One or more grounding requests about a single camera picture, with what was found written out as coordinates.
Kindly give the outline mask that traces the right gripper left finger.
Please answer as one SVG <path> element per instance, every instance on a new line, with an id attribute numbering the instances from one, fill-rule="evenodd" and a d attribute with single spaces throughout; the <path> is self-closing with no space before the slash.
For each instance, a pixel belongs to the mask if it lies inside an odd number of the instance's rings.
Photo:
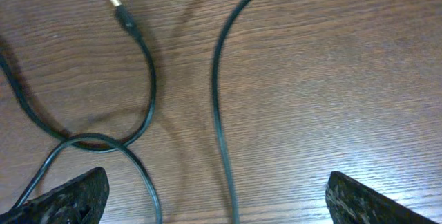
<path id="1" fill-rule="evenodd" d="M 97 224 L 110 187 L 106 171 L 93 168 L 1 215 L 1 224 Z"/>

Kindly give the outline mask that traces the black usb cable long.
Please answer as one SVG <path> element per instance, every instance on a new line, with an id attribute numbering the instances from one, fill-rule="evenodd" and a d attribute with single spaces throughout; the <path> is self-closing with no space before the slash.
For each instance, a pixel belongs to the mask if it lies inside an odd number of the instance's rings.
<path id="1" fill-rule="evenodd" d="M 233 171 L 231 168 L 229 150 L 222 125 L 222 115 L 221 115 L 221 106 L 220 106 L 220 83 L 219 83 L 220 60 L 225 41 L 227 40 L 227 37 L 235 20 L 239 17 L 241 12 L 252 1 L 253 0 L 240 0 L 238 4 L 235 6 L 235 8 L 232 10 L 232 12 L 229 14 L 229 16 L 227 17 L 227 20 L 225 21 L 218 36 L 218 39 L 216 41 L 213 50 L 212 65 L 211 65 L 211 102 L 213 107 L 213 123 L 214 123 L 217 144 L 220 152 L 220 157 L 224 169 L 224 175 L 227 182 L 227 188 L 229 191 L 229 199 L 231 206 L 231 222 L 233 224 L 240 224 L 240 210 L 239 210 L 238 196 L 236 193 Z"/>

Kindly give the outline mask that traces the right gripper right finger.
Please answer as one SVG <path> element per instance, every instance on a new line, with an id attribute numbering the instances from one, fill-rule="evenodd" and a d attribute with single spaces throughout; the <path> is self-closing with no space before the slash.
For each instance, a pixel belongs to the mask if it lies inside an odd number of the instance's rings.
<path id="1" fill-rule="evenodd" d="M 325 202 L 334 224 L 436 224 L 339 171 L 330 173 Z"/>

